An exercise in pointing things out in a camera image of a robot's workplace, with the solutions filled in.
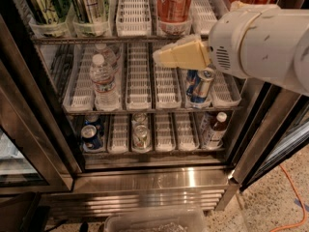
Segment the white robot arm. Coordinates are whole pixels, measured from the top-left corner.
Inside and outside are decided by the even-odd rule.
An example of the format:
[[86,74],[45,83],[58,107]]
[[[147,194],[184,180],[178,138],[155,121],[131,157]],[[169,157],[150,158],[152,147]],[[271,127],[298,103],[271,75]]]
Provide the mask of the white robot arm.
[[213,65],[237,78],[309,96],[309,10],[237,2],[205,41],[188,35],[156,50],[153,58],[163,68],[201,71]]

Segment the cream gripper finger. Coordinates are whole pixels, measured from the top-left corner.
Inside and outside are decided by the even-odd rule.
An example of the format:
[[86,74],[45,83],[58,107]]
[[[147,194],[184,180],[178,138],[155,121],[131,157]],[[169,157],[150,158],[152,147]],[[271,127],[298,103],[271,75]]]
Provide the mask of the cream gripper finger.
[[239,10],[239,9],[242,9],[242,8],[247,9],[248,4],[240,2],[240,1],[234,1],[234,2],[231,3],[230,11],[232,12],[232,11]]
[[154,62],[162,68],[204,70],[210,63],[207,41],[199,35],[188,35],[175,43],[169,43],[153,53]]

